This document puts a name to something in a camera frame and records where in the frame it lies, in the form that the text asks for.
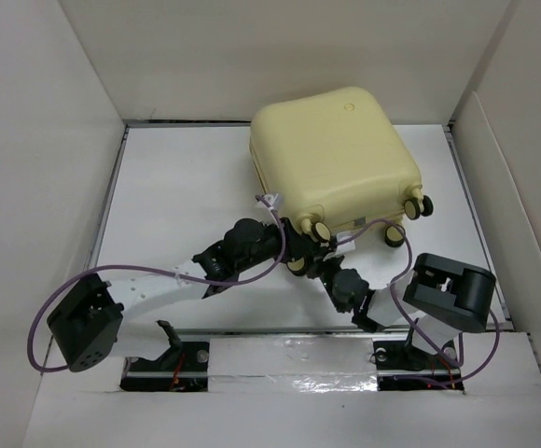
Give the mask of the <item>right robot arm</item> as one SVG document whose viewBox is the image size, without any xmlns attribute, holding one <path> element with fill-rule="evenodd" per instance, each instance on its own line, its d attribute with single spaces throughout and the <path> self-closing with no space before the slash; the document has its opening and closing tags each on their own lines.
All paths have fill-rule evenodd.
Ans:
<svg viewBox="0 0 541 448">
<path fill-rule="evenodd" d="M 398 319 L 410 325 L 404 359 L 423 367 L 436 355 L 462 364 L 444 352 L 453 338 L 486 330 L 496 277 L 486 269 L 431 253 L 420 254 L 412 268 L 382 289 L 372 289 L 342 257 L 316 261 L 306 276 L 318 278 L 339 313 L 350 314 L 359 329 L 374 333 Z"/>
</svg>

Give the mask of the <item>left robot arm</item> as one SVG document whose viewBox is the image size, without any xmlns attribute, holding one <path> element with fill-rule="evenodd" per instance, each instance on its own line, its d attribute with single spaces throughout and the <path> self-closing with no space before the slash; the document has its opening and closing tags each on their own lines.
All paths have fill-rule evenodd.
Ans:
<svg viewBox="0 0 541 448">
<path fill-rule="evenodd" d="M 323 254 L 331 232 L 305 221 L 297 231 L 286 218 L 265 224 L 239 220 L 224 237 L 168 274 L 144 273 L 106 282 L 98 273 L 78 279 L 51 312 L 47 323 L 71 372 L 86 371 L 118 344 L 123 324 L 178 303 L 202 300 L 241 285 L 244 273 L 268 260 L 303 269 Z"/>
</svg>

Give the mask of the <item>yellow hard-shell suitcase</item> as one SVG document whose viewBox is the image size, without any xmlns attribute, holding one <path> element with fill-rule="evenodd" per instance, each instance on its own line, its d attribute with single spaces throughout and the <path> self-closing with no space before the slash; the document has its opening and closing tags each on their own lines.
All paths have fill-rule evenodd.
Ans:
<svg viewBox="0 0 541 448">
<path fill-rule="evenodd" d="M 404 218 L 429 217 L 420 168 L 369 92 L 344 87 L 266 105 L 253 117 L 249 148 L 265 193 L 281 216 L 316 243 L 379 225 L 403 244 Z"/>
</svg>

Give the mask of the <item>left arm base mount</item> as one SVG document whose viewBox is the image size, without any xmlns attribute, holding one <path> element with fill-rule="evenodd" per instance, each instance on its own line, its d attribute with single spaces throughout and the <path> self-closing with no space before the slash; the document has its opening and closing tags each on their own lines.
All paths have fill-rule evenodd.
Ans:
<svg viewBox="0 0 541 448">
<path fill-rule="evenodd" d="M 166 350 L 154 359 L 127 357 L 120 389 L 126 392 L 207 392 L 210 342 L 182 340 L 165 320 L 158 320 L 157 325 L 166 335 Z"/>
</svg>

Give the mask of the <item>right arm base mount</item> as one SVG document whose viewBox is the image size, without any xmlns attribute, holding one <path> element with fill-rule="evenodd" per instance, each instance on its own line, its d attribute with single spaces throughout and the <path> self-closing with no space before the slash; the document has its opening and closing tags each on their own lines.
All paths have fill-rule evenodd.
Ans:
<svg viewBox="0 0 541 448">
<path fill-rule="evenodd" d="M 381 392 L 465 390 L 458 368 L 403 340 L 374 341 L 369 361 L 376 367 Z"/>
</svg>

